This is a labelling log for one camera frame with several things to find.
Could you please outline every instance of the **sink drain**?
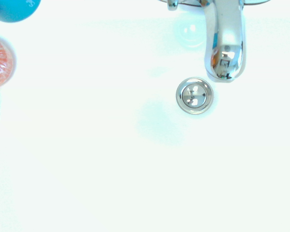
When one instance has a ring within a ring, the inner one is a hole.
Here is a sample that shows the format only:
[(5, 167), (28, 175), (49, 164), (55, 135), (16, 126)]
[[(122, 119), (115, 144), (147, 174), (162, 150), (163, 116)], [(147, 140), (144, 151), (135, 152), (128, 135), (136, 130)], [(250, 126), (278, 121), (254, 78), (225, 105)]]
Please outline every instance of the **sink drain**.
[(213, 91), (199, 78), (184, 80), (177, 88), (176, 100), (180, 108), (193, 115), (205, 112), (213, 102)]

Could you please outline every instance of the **chrome faucet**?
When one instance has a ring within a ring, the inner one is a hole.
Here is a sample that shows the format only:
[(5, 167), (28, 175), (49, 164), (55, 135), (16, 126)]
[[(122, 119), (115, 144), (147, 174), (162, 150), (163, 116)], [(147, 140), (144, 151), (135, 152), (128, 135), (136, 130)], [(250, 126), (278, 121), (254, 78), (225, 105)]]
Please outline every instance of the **chrome faucet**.
[(168, 9), (177, 9), (179, 3), (201, 6), (207, 25), (205, 68), (220, 80), (233, 80), (243, 64), (244, 4), (259, 4), (269, 0), (161, 0)]

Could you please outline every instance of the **blue container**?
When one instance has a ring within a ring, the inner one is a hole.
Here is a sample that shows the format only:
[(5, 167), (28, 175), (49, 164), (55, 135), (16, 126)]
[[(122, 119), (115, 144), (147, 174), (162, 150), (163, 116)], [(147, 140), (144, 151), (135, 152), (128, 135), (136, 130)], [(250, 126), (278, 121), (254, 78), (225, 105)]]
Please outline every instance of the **blue container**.
[(0, 21), (18, 22), (32, 15), (41, 0), (0, 0)]

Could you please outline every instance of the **white sink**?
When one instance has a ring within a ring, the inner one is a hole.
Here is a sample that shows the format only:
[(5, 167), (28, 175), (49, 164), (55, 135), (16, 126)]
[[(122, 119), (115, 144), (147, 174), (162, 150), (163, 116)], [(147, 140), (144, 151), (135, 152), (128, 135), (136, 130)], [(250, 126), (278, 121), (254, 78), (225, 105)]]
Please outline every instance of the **white sink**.
[[(246, 6), (246, 67), (204, 67), (201, 8), (42, 1), (0, 22), (0, 232), (290, 232), (290, 6)], [(192, 116), (186, 78), (214, 91)]]

